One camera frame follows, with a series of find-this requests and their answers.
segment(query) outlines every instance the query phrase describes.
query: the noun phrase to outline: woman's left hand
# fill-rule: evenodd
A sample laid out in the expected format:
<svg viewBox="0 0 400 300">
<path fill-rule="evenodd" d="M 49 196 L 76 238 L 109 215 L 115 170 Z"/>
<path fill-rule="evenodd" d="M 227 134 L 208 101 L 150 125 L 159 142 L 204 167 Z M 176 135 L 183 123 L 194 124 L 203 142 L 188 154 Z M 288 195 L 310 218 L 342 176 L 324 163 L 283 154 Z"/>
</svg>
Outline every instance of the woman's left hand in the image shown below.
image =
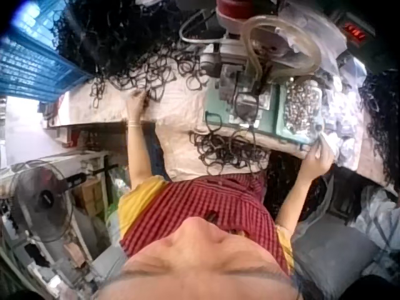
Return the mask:
<svg viewBox="0 0 400 300">
<path fill-rule="evenodd" d="M 335 155 L 331 147 L 329 147 L 324 137 L 320 136 L 302 162 L 297 178 L 300 181 L 311 183 L 314 179 L 329 171 L 334 158 Z"/>
<path fill-rule="evenodd" d="M 140 122 L 140 117 L 143 112 L 144 101 L 148 93 L 139 89 L 132 92 L 126 100 L 126 109 L 128 121 Z"/>
</svg>

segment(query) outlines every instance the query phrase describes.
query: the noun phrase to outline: wall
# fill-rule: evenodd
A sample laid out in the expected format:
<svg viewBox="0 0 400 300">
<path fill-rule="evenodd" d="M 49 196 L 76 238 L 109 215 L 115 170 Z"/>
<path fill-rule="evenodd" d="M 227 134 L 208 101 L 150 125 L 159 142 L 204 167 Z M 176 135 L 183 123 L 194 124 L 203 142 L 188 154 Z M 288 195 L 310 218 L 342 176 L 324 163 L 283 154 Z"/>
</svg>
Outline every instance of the wall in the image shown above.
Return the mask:
<svg viewBox="0 0 400 300">
<path fill-rule="evenodd" d="M 57 130 L 44 130 L 39 102 L 30 99 L 8 97 L 6 109 L 6 164 L 8 166 L 31 159 L 65 153 L 56 142 Z"/>
</svg>

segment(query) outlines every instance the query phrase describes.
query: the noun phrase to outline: red machine part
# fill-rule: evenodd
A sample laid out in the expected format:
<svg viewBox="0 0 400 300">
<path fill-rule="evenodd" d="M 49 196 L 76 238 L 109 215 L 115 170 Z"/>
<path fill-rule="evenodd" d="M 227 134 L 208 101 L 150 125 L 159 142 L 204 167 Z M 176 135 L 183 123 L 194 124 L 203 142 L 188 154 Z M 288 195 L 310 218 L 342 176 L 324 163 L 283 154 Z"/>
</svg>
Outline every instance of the red machine part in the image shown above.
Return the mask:
<svg viewBox="0 0 400 300">
<path fill-rule="evenodd" d="M 217 0 L 219 11 L 233 19 L 249 19 L 255 15 L 253 0 Z"/>
</svg>

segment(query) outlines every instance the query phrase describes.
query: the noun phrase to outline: checkered fabric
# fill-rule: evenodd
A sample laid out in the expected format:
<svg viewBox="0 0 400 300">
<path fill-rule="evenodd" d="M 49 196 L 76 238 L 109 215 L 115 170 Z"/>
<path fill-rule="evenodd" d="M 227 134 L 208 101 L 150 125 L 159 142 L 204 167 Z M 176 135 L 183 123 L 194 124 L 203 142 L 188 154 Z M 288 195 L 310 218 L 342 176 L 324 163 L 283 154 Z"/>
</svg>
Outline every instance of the checkered fabric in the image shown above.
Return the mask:
<svg viewBox="0 0 400 300">
<path fill-rule="evenodd" d="M 283 249 L 271 215 L 263 206 L 261 173 L 204 176 L 172 182 L 133 222 L 121 246 L 130 257 L 158 239 L 173 233 L 188 217 L 205 218 L 217 212 L 216 225 L 225 231 L 243 231 L 276 259 L 288 273 Z"/>
</svg>

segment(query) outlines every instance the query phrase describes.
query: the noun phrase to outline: white table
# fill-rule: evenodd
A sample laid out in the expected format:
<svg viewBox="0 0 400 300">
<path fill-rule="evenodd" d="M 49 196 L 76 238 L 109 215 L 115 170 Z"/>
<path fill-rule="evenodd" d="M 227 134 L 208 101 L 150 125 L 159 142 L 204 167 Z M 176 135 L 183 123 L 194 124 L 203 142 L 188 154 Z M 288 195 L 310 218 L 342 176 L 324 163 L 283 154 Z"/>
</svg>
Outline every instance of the white table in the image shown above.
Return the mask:
<svg viewBox="0 0 400 300">
<path fill-rule="evenodd" d="M 191 130 L 207 132 L 203 123 L 206 90 L 190 91 L 186 87 L 185 80 L 177 76 L 176 81 L 167 84 L 161 102 L 151 101 L 143 116 L 143 121 L 156 123 L 157 136 L 164 151 L 166 171 L 172 180 L 177 181 L 207 174 L 206 167 L 198 159 L 197 149 L 188 138 L 188 132 Z M 107 83 L 103 99 L 100 100 L 97 109 L 92 107 L 93 98 L 89 96 L 90 92 L 90 84 L 84 84 L 68 92 L 59 107 L 58 116 L 49 127 L 118 123 L 126 119 L 125 100 L 129 97 L 129 91 L 119 91 Z M 366 124 L 368 116 L 364 116 L 364 119 Z M 385 186 L 382 159 L 374 156 L 372 139 L 364 127 L 358 131 L 356 137 L 356 155 L 346 167 Z M 233 129 L 224 127 L 219 134 L 229 135 L 232 131 Z M 300 150 L 298 145 L 290 142 L 260 134 L 256 135 L 256 139 L 259 145 L 269 149 L 290 153 L 299 158 L 304 158 L 306 155 L 306 151 Z M 237 171 L 233 167 L 224 168 L 224 173 Z"/>
</svg>

